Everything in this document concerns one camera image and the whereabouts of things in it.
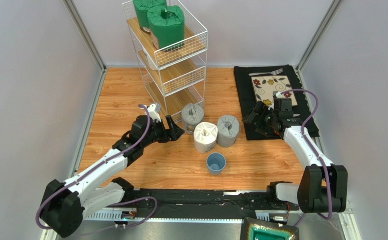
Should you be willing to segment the green toilet paper roll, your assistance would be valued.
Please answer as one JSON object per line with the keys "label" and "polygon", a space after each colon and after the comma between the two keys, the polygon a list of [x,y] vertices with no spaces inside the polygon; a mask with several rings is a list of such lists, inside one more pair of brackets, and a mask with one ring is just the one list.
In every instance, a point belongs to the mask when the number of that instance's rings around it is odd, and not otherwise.
{"label": "green toilet paper roll", "polygon": [[179,6],[155,6],[147,11],[147,19],[156,49],[169,47],[185,39],[184,12]]}
{"label": "green toilet paper roll", "polygon": [[166,0],[132,0],[140,29],[150,34],[150,26],[147,18],[149,9],[157,6],[166,6]]}

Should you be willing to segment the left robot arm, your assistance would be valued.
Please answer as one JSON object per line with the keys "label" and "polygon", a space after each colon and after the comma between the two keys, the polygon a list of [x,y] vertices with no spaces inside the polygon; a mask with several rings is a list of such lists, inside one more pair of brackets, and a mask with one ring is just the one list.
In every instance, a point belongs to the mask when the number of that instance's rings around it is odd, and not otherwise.
{"label": "left robot arm", "polygon": [[147,146],[175,142],[185,133],[169,115],[166,121],[168,128],[161,120],[138,116],[131,129],[93,165],[63,182],[55,179],[48,183],[36,212],[36,224],[67,238],[85,218],[97,211],[118,204],[131,204],[125,194],[134,187],[128,181],[118,177],[105,187],[101,185],[139,159]]}

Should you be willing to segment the grey toilet paper roll back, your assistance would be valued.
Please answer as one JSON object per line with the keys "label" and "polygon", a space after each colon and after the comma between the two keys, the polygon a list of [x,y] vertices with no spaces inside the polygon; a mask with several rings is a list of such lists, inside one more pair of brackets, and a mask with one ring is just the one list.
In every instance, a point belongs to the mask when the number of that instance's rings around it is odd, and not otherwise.
{"label": "grey toilet paper roll back", "polygon": [[187,104],[181,111],[182,127],[192,135],[195,128],[204,120],[204,109],[193,103]]}

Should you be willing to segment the white toilet paper roll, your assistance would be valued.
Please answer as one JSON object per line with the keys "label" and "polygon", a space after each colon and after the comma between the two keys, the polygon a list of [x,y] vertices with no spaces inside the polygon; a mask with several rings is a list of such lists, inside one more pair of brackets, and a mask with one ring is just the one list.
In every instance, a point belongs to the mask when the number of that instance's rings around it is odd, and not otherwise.
{"label": "white toilet paper roll", "polygon": [[152,58],[147,53],[144,53],[144,56],[145,56],[148,67],[153,71],[157,71],[158,69],[157,69],[154,61],[152,60]]}
{"label": "white toilet paper roll", "polygon": [[196,126],[193,137],[195,149],[205,154],[214,149],[217,143],[218,127],[209,122],[202,122]]}

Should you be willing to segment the grey toilet paper roll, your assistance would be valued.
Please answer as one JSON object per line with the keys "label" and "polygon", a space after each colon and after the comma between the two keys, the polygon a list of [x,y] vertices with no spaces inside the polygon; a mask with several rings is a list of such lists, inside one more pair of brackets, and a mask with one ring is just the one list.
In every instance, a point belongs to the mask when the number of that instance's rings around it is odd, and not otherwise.
{"label": "grey toilet paper roll", "polygon": [[222,116],[217,122],[217,128],[217,143],[223,148],[233,146],[240,131],[240,124],[237,118],[232,115]]}
{"label": "grey toilet paper roll", "polygon": [[195,128],[204,120],[204,109],[193,103],[187,104],[181,111],[182,127],[192,135]]}

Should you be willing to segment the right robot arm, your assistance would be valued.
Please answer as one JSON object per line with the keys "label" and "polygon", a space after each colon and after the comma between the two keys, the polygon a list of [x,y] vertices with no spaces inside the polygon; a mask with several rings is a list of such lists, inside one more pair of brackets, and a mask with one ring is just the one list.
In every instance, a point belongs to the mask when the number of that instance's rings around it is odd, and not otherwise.
{"label": "right robot arm", "polygon": [[278,136],[295,153],[303,167],[299,185],[272,182],[268,189],[278,201],[290,202],[305,214],[343,213],[347,204],[348,171],[335,165],[313,142],[303,120],[295,117],[291,99],[275,98],[274,106],[258,101],[243,118],[266,137]]}

